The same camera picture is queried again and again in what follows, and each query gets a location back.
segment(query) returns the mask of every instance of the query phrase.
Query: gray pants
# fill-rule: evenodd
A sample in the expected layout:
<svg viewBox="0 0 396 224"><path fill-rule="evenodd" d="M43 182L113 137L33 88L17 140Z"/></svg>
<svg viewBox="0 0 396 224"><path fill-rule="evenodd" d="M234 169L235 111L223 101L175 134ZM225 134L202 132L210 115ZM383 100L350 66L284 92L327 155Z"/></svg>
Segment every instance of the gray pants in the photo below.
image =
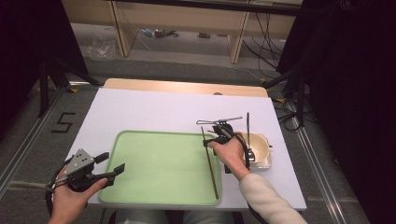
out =
<svg viewBox="0 0 396 224"><path fill-rule="evenodd" d="M117 211L117 224L168 224L163 210L121 209ZM233 224L231 212L185 211L184 224Z"/></svg>

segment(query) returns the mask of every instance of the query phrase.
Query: light green cutting board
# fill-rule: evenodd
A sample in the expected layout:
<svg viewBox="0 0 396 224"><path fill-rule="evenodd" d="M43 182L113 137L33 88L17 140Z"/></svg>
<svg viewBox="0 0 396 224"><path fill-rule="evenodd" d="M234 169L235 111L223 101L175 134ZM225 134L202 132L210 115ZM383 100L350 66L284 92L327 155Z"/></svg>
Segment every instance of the light green cutting board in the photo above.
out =
<svg viewBox="0 0 396 224"><path fill-rule="evenodd" d="M220 196L219 160L211 148L208 151ZM106 171L123 163L125 171L114 186L99 193L106 203L212 205L219 201L199 133L121 132Z"/></svg>

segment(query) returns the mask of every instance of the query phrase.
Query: beige bowl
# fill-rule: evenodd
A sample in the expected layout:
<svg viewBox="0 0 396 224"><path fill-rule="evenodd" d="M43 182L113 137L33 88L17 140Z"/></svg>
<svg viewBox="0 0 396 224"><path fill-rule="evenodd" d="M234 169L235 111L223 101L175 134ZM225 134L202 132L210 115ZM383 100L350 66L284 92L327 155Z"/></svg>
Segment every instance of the beige bowl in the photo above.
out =
<svg viewBox="0 0 396 224"><path fill-rule="evenodd" d="M244 137L247 146L249 147L248 134L242 133L242 136ZM270 147L268 145L267 139L259 133L250 133L250 148L256 158L255 161L250 162L250 165L252 166L259 166L260 163L266 160L268 158L268 155L270 154Z"/></svg>

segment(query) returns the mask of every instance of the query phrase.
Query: white sleeve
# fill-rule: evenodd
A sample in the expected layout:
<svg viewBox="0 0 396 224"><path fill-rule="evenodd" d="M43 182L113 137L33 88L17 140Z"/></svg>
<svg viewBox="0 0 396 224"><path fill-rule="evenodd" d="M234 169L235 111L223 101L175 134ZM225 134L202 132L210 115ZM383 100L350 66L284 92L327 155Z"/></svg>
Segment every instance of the white sleeve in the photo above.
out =
<svg viewBox="0 0 396 224"><path fill-rule="evenodd" d="M270 224L307 223L291 205L281 198L266 179L257 174L245 176L239 183L250 206Z"/></svg>

